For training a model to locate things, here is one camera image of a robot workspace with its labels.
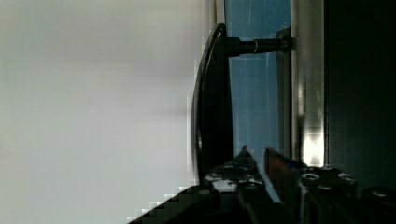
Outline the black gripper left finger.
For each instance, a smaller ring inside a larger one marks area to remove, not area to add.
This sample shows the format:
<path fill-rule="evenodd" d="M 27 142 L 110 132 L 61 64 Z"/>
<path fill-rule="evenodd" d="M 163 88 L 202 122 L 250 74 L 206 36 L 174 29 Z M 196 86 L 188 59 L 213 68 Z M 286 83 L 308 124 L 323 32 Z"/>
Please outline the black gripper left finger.
<path fill-rule="evenodd" d="M 280 203 L 280 198 L 270 183 L 269 177 L 261 172 L 246 146 L 243 146 L 233 159 L 216 166 L 204 174 L 202 183 L 212 186 L 220 193 L 236 192 L 238 184 L 258 184 L 264 187 L 264 191 L 268 194 L 271 201 Z"/>

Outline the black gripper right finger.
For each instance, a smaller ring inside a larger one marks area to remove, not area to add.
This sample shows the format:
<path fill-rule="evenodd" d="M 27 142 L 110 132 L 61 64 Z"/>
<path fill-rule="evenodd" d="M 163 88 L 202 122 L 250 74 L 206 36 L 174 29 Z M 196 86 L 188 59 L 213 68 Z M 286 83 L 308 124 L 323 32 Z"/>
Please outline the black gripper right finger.
<path fill-rule="evenodd" d="M 339 169 L 308 166 L 268 148 L 265 173 L 298 224 L 359 224 L 357 180 Z"/>

